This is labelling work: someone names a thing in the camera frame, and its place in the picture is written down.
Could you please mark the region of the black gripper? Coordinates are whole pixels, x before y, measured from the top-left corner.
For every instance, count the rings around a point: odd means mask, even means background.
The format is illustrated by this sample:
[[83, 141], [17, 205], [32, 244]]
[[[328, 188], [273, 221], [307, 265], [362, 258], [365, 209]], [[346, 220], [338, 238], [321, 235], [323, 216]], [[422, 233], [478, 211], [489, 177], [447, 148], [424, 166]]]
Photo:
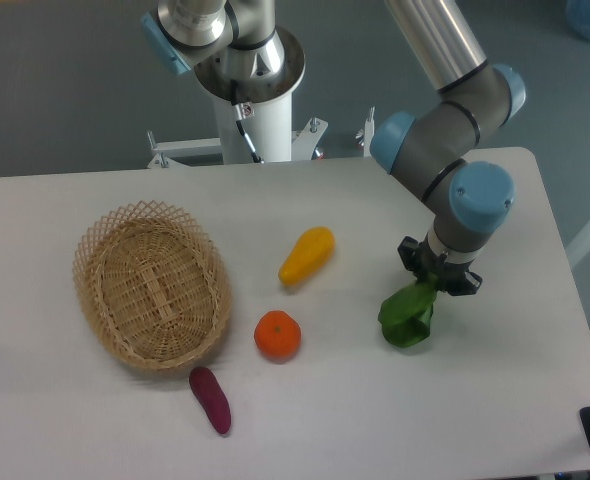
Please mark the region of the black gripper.
[[475, 295], [483, 278], [468, 270], [470, 257], [446, 248], [436, 237], [426, 235], [421, 244], [405, 236], [397, 247], [407, 271], [421, 282], [433, 283], [451, 296]]

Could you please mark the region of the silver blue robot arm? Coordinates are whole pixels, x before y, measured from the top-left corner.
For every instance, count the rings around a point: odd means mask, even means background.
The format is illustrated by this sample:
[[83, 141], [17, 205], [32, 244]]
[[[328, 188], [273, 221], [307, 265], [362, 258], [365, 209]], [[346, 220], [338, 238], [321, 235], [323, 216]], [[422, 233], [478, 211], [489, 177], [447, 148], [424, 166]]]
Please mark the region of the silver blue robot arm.
[[[525, 85], [511, 67], [487, 61], [455, 2], [391, 1], [388, 9], [440, 101], [422, 117], [391, 116], [364, 150], [435, 216], [424, 239], [402, 240], [404, 267], [452, 296], [472, 295], [482, 280], [471, 264], [505, 221], [515, 187], [503, 168], [465, 157], [521, 109]], [[276, 24], [273, 2], [161, 1], [141, 26], [167, 68], [193, 72], [220, 108], [226, 162], [293, 159], [290, 114], [265, 107], [289, 100], [305, 59]]]

